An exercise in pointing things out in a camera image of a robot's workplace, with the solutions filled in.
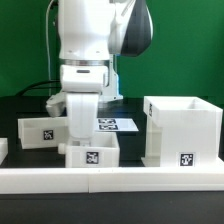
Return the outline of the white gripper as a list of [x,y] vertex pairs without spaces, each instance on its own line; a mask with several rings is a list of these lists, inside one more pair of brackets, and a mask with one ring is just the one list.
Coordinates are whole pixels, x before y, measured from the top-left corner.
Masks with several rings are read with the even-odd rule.
[[60,75],[62,90],[66,94],[70,136],[78,140],[91,139],[108,68],[62,65]]

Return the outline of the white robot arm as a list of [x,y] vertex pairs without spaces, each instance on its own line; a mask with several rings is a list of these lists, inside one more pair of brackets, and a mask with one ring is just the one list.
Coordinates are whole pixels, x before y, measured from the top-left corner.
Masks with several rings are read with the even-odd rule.
[[153,24],[146,0],[58,0],[60,78],[69,133],[90,139],[111,55],[134,57],[150,45]]

